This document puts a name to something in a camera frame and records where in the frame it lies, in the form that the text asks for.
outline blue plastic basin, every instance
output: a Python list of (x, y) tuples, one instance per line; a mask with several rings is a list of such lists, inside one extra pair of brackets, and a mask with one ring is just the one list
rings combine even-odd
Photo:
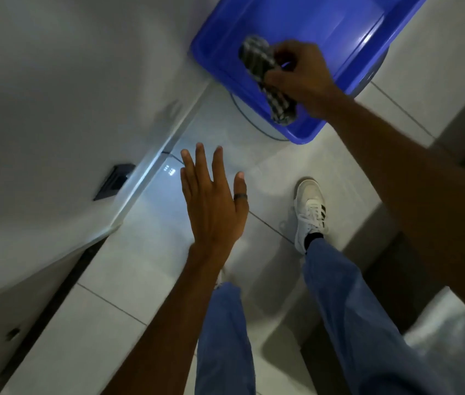
[(280, 126), (238, 58), (248, 35), (270, 44), (298, 39), (319, 45), (336, 84), (347, 94), (426, 0), (221, 0), (192, 41), (195, 59), (295, 144), (315, 138), (325, 122), (298, 106), (297, 120)]

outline pant leg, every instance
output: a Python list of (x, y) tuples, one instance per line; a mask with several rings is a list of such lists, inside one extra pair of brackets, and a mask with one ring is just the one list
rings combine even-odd
[(315, 239), (302, 271), (354, 395), (448, 393), (341, 252)]
[(212, 293), (198, 341), (196, 395), (255, 395), (255, 368), (240, 288)]

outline cable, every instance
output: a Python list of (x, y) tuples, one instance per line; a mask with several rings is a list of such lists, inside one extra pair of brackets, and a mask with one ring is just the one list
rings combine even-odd
[(229, 95), (231, 96), (231, 99), (232, 99), (232, 102), (234, 103), (236, 109), (238, 110), (238, 112), (240, 112), (242, 114), (242, 116), (256, 129), (258, 130), (259, 132), (261, 132), (262, 134), (265, 134), (267, 137), (269, 137), (270, 139), (272, 140), (275, 140), (275, 141), (289, 141), (288, 139), (277, 139), (276, 137), (273, 137), (273, 136), (270, 136), (269, 134), (267, 134), (266, 132), (264, 132), (262, 129), (260, 129), (258, 126), (256, 126), (252, 121), (251, 119), (249, 119), (247, 117), (246, 114), (243, 113), (243, 111), (240, 109), (240, 107), (238, 106), (238, 103), (236, 102), (236, 100), (234, 99), (234, 96), (233, 96), (233, 93), (232, 92), (229, 92)]

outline black sock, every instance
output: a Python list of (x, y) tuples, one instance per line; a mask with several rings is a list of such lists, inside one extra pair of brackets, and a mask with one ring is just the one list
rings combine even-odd
[(311, 244), (311, 241), (313, 241), (314, 239), (323, 239), (323, 238), (324, 238), (324, 234), (322, 233), (309, 233), (304, 239), (304, 248), (307, 251), (309, 245)]

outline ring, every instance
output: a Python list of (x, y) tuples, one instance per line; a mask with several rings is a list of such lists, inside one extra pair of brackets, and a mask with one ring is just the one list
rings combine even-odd
[(240, 199), (240, 198), (245, 198), (245, 199), (247, 199), (247, 194), (242, 193), (242, 194), (235, 194), (235, 195), (234, 195), (234, 200), (235, 200), (235, 201), (236, 201), (237, 199)]

